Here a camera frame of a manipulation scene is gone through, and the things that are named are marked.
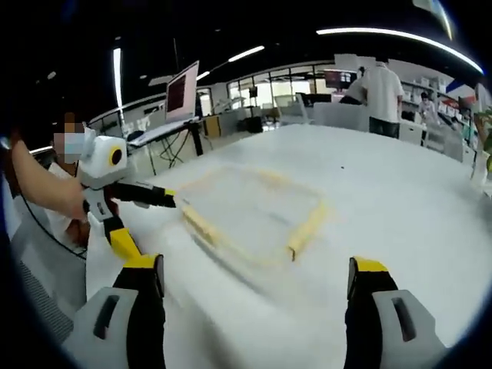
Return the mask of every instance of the yellow robot eye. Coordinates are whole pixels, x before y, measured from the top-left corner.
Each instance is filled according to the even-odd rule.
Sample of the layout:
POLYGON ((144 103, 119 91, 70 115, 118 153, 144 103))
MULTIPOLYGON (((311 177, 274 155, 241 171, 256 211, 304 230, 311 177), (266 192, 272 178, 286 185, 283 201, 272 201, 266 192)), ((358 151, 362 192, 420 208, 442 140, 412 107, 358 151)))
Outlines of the yellow robot eye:
POLYGON ((111 150, 111 154, 109 155, 109 164, 111 166, 116 165, 120 162, 122 157, 123 152, 121 151, 121 149, 118 146, 113 147, 113 149, 111 150))

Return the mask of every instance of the computer monitor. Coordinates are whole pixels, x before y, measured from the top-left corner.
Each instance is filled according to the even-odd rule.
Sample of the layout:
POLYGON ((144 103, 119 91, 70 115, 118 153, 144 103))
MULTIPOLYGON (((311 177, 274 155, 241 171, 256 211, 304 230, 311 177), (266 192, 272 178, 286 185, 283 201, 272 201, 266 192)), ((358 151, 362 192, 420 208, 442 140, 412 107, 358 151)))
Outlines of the computer monitor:
POLYGON ((169 81, 166 96, 166 123, 195 117, 198 61, 169 81))

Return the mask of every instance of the black pants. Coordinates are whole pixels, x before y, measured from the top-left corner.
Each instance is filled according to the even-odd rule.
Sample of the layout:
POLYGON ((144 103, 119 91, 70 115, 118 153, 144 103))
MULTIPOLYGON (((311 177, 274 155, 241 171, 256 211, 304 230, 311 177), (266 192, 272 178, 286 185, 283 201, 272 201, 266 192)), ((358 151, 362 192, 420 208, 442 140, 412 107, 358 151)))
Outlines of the black pants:
POLYGON ((341 104, 350 104, 350 105, 361 105, 361 102, 356 100, 355 98, 351 98, 350 96, 344 96, 339 101, 341 104))
POLYGON ((370 117, 369 132, 375 133, 376 135, 398 138, 400 125, 398 123, 390 123, 389 121, 382 121, 380 119, 370 117))

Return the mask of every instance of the hand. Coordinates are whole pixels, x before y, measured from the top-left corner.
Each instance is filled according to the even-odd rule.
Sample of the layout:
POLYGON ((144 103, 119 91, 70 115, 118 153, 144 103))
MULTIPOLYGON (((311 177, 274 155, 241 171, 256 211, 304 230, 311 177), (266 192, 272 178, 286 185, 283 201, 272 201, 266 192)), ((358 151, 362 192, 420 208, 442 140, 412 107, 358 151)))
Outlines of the hand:
POLYGON ((72 219, 84 221, 87 215, 84 211, 83 188, 77 178, 63 180, 63 214, 72 219))

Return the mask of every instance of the desk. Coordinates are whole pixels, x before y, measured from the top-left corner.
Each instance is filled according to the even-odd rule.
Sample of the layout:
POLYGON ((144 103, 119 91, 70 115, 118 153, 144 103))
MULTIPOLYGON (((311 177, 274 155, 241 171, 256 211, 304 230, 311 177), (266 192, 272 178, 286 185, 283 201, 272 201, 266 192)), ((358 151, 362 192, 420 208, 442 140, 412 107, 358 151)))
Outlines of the desk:
MULTIPOLYGON (((399 288, 410 290, 436 318, 437 336, 448 347, 470 326, 492 280, 492 201, 471 187, 471 168, 426 148, 379 135, 291 125, 240 140, 150 182, 180 188, 210 170, 237 164, 276 171, 315 188, 329 205, 330 217, 321 233, 330 254, 316 259, 306 253, 306 258, 299 259, 315 277, 330 281, 332 296, 328 321, 319 324, 328 337, 321 353, 313 345, 306 356, 301 355, 305 363, 311 354, 313 365, 305 367, 343 367, 347 258, 351 255, 384 263, 399 288), (316 354, 322 355, 324 365, 313 362, 316 354)), ((234 341, 229 347, 245 355, 241 367, 299 364, 300 359, 294 360, 289 350, 281 351, 273 328, 268 329, 277 328, 291 342, 297 337, 289 330, 292 326, 272 321, 279 315, 276 311, 222 275, 185 232, 172 225, 179 218, 178 211, 122 204, 120 212, 144 251, 160 251, 165 256, 166 288, 171 290, 165 298, 165 357, 170 369, 213 367, 203 364, 207 361, 203 357, 191 356, 224 347, 229 339, 234 341), (176 285, 182 288, 181 294, 173 299, 176 285), (190 301, 200 301, 201 306, 190 301), (185 323, 180 309, 206 314, 185 323), (213 321, 220 330, 204 330, 203 319, 213 321), (179 330, 176 324, 185 328, 179 330), (198 333, 192 330, 195 325, 198 333), (207 337, 208 346, 186 341, 181 331, 207 337), (284 357, 292 359, 292 364, 284 357)), ((121 262, 93 230, 88 250, 90 297, 112 285, 121 262)))
MULTIPOLYGON (((135 140, 130 141, 128 144, 135 148, 141 148, 149 145, 152 142, 164 140, 167 137, 176 135, 184 130, 188 130, 191 133, 194 143, 194 149, 197 156, 203 155, 203 148, 200 140, 200 123, 198 122, 183 122, 176 121, 175 123, 164 124, 160 127, 146 131, 142 136, 137 137, 135 140)), ((155 175, 154 160, 152 159, 152 153, 148 153, 148 157, 151 159, 152 171, 155 175)))

